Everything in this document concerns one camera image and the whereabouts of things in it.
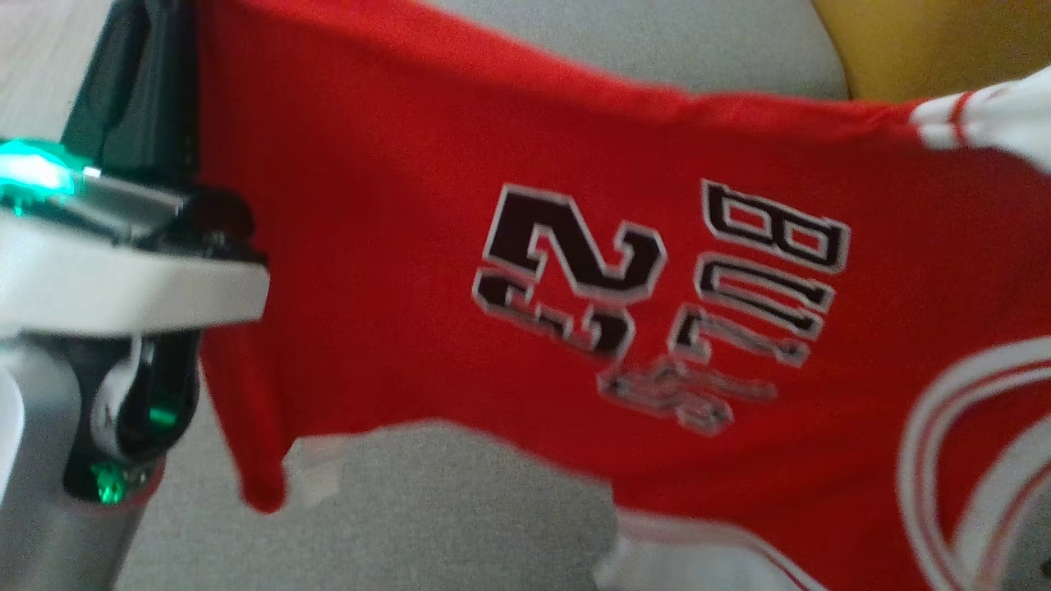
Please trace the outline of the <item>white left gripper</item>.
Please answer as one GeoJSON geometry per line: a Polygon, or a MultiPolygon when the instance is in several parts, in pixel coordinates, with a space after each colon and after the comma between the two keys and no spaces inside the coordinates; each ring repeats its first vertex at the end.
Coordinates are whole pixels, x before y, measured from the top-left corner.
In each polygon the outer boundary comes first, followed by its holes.
{"type": "MultiPolygon", "coordinates": [[[[173,182],[198,171],[195,1],[112,1],[95,41],[62,145],[103,171],[135,174],[117,128],[153,30],[153,165],[173,182]]],[[[19,332],[131,337],[243,324],[262,317],[269,274],[259,264],[117,247],[40,218],[4,218],[1,326],[19,332]]]]}

